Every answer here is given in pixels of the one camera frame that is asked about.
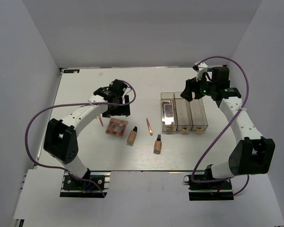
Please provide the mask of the glitter colour eyeshadow palette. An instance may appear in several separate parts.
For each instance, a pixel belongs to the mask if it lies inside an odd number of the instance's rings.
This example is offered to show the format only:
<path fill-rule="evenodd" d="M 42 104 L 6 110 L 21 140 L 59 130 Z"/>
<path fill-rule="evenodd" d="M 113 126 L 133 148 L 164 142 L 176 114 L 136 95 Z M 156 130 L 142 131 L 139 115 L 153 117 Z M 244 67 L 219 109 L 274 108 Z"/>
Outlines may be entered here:
<path fill-rule="evenodd" d="M 167 109 L 167 110 L 173 109 L 172 100 L 162 100 L 161 105 L 162 105 L 162 109 Z"/>

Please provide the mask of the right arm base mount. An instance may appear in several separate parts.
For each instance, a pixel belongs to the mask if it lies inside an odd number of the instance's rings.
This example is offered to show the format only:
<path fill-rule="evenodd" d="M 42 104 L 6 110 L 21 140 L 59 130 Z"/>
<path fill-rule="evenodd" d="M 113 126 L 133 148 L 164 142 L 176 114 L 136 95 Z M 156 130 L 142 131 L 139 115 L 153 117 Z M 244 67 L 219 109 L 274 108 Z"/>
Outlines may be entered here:
<path fill-rule="evenodd" d="M 194 183 L 191 175 L 184 176 L 190 201 L 231 201 L 234 200 L 230 180 L 216 183 Z"/>

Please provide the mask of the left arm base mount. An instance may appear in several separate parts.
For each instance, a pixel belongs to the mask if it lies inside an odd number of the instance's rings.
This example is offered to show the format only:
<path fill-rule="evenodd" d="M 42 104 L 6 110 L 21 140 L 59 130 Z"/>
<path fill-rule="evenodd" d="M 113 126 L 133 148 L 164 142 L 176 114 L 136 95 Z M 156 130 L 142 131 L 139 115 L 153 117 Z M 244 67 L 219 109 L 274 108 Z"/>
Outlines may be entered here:
<path fill-rule="evenodd" d="M 94 181 L 102 192 L 90 182 L 78 181 L 65 173 L 60 191 L 62 198 L 104 198 L 110 183 L 110 172 L 91 172 L 90 180 Z"/>

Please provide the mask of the square pink eyeshadow palette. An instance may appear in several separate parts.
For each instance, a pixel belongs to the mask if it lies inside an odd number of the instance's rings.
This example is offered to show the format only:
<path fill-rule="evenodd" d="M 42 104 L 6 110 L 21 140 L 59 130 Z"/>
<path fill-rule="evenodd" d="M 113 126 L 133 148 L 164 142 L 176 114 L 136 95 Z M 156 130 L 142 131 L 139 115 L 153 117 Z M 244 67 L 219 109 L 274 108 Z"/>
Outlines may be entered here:
<path fill-rule="evenodd" d="M 108 135 L 122 138 L 128 125 L 128 121 L 120 120 L 117 118 L 110 118 L 105 133 Z"/>

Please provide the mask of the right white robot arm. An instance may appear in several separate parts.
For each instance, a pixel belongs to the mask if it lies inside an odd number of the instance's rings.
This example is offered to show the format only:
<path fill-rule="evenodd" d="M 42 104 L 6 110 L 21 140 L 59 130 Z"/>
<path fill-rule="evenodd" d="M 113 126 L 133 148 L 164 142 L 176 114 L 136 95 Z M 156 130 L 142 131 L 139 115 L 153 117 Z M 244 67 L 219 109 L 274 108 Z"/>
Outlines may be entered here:
<path fill-rule="evenodd" d="M 241 94 L 235 87 L 230 87 L 229 68 L 226 66 L 213 67 L 209 75 L 205 64 L 193 66 L 197 76 L 186 80 L 186 86 L 181 97 L 191 102 L 209 96 L 216 102 L 228 120 L 227 127 L 231 127 L 237 145 L 229 158 L 220 163 L 209 165 L 200 180 L 194 176 L 191 181 L 204 183 L 214 189 L 222 181 L 238 175 L 266 174 L 270 168 L 275 150 L 272 139 L 266 139 L 255 127 Z"/>

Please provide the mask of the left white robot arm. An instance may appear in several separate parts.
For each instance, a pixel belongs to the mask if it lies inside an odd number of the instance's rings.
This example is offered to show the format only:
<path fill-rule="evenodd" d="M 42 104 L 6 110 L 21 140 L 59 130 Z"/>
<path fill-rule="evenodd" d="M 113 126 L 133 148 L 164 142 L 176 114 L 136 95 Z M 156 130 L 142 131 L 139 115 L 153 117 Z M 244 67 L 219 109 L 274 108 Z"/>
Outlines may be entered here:
<path fill-rule="evenodd" d="M 125 93 L 130 87 L 123 80 L 115 79 L 107 87 L 93 92 L 87 102 L 62 119 L 51 119 L 47 125 L 44 150 L 56 158 L 74 177 L 74 183 L 81 189 L 90 185 L 90 170 L 78 156 L 77 137 L 96 117 L 129 116 L 130 100 Z"/>

